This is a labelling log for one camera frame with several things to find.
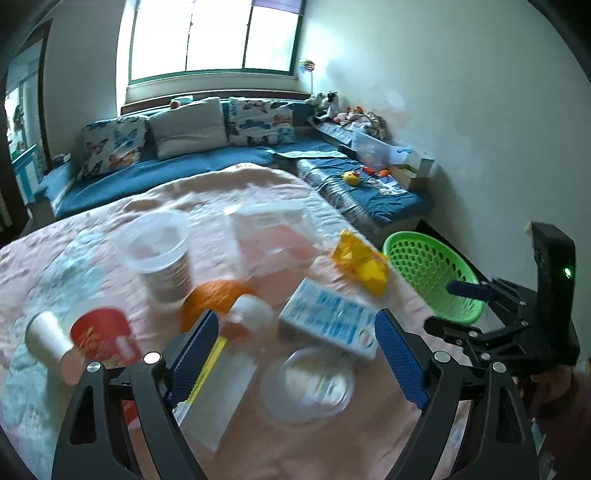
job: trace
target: yellow wrapper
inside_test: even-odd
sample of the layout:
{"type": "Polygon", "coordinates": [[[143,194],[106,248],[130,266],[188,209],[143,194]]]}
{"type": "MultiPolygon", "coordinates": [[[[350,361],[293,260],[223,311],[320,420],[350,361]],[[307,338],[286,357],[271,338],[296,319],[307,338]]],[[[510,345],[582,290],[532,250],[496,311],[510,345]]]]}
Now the yellow wrapper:
{"type": "Polygon", "coordinates": [[[350,230],[341,232],[332,260],[341,272],[354,276],[373,295],[384,294],[388,285],[388,260],[350,230]]]}

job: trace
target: silver bolt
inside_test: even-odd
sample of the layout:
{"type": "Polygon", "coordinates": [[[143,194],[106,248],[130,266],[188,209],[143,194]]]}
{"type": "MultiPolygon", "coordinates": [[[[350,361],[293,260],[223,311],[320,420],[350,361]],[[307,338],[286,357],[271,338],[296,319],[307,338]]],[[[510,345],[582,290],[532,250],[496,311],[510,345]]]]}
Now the silver bolt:
{"type": "Polygon", "coordinates": [[[88,370],[91,374],[93,374],[97,370],[100,370],[100,363],[98,363],[98,362],[90,362],[88,364],[88,366],[86,367],[86,370],[88,370]]]}
{"type": "Polygon", "coordinates": [[[507,371],[507,367],[505,366],[505,364],[502,364],[501,362],[493,363],[492,369],[498,374],[504,374],[507,371]]]}
{"type": "Polygon", "coordinates": [[[158,363],[161,358],[162,356],[158,352],[150,352],[144,355],[144,362],[146,362],[148,365],[153,365],[158,363]]]}
{"type": "Polygon", "coordinates": [[[435,360],[437,360],[441,364],[446,364],[452,359],[452,357],[449,356],[449,353],[442,351],[435,352],[434,357],[435,360]]]}

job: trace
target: green laundry basket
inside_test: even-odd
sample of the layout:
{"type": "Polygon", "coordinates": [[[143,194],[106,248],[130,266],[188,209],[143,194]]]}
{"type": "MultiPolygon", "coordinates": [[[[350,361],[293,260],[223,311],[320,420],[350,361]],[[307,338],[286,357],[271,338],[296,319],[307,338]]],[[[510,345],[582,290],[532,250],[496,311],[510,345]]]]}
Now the green laundry basket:
{"type": "Polygon", "coordinates": [[[386,239],[383,250],[435,315],[463,325],[478,320],[484,302],[456,297],[446,290],[450,280],[478,283],[472,269],[452,249],[422,233],[397,232],[386,239]]]}

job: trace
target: bed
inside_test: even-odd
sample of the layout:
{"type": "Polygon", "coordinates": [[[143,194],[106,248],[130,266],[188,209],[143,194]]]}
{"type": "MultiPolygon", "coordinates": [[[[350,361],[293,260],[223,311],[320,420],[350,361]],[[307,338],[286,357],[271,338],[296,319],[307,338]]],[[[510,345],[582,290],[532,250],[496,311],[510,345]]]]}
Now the bed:
{"type": "MultiPolygon", "coordinates": [[[[252,164],[171,181],[49,225],[0,250],[0,423],[31,471],[51,477],[53,452],[72,391],[48,374],[22,342],[30,316],[51,309],[58,316],[97,292],[121,302],[141,349],[161,350],[178,332],[176,310],[152,305],[136,275],[119,259],[112,234],[144,212],[179,209],[191,217],[190,258],[195,284],[234,273],[228,226],[222,208],[301,198],[321,233],[325,251],[307,276],[332,290],[378,308],[390,308],[404,327],[422,334],[432,349],[462,359],[459,348],[427,336],[423,321],[431,310],[395,271],[387,294],[377,300],[344,278],[330,254],[339,233],[352,228],[310,186],[296,177],[252,164]]],[[[257,293],[280,309],[301,280],[300,273],[262,283],[257,293]]],[[[419,410],[407,402],[379,352],[358,376],[353,402],[321,432],[278,431],[256,420],[241,404],[220,450],[203,462],[212,479],[382,480],[404,447],[419,410]],[[257,429],[256,439],[252,429],[257,429]]],[[[467,417],[460,405],[436,477],[449,474],[467,417]]],[[[132,432],[142,473],[158,478],[147,460],[141,433],[132,432]]]]}

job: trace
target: blue gripper pad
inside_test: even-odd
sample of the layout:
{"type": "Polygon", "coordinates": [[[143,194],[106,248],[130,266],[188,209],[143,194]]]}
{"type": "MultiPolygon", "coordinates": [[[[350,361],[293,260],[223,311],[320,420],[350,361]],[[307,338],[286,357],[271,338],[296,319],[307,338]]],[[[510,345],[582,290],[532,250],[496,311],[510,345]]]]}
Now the blue gripper pad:
{"type": "Polygon", "coordinates": [[[375,336],[404,397],[425,411],[429,395],[425,390],[423,369],[383,310],[375,316],[375,336]]]}
{"type": "Polygon", "coordinates": [[[164,396],[164,402],[170,410],[179,402],[187,400],[191,394],[197,377],[216,343],[217,329],[217,316],[210,311],[170,367],[171,388],[164,396]]]}

